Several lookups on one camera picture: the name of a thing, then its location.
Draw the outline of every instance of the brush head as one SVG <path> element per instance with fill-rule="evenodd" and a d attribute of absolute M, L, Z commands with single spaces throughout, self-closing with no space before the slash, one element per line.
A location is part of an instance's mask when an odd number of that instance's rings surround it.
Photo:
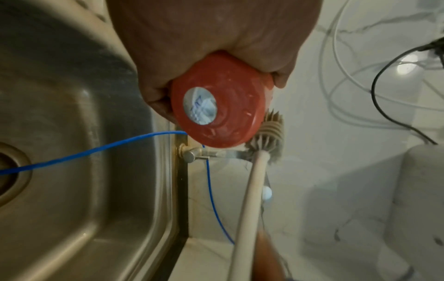
<path fill-rule="evenodd" d="M 269 163 L 275 163 L 284 149 L 284 119 L 279 112 L 267 112 L 258 132 L 246 144 L 250 157 L 255 152 L 265 150 L 270 154 Z"/>

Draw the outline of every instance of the sink drain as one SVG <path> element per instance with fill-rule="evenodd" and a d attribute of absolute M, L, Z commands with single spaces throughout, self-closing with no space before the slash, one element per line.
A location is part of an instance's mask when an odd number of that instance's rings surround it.
<path fill-rule="evenodd" d="M 24 152 L 8 144 L 0 143 L 0 169 L 16 168 L 30 163 Z M 0 175 L 0 206 L 17 196 L 28 185 L 31 175 L 31 171 Z"/>

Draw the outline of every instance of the stainless steel sink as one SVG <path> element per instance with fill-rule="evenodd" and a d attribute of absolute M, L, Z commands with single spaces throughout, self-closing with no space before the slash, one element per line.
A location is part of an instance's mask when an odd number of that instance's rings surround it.
<path fill-rule="evenodd" d="M 0 0 L 0 168 L 169 126 L 108 48 L 25 1 Z M 0 176 L 0 280 L 167 278 L 187 235 L 175 140 Z"/>

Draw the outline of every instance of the red plastic bottle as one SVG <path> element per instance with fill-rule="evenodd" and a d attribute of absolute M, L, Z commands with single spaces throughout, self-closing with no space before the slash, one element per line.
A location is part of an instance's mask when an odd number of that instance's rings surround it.
<path fill-rule="evenodd" d="M 215 148 L 247 142 L 258 131 L 272 99 L 273 79 L 224 51 L 176 78 L 171 104 L 182 129 Z"/>

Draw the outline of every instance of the white label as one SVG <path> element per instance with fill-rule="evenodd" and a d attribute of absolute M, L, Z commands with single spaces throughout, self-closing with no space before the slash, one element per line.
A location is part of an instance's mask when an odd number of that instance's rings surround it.
<path fill-rule="evenodd" d="M 194 87 L 186 91 L 183 105 L 186 115 L 194 123 L 207 125 L 216 119 L 216 100 L 205 88 Z"/>

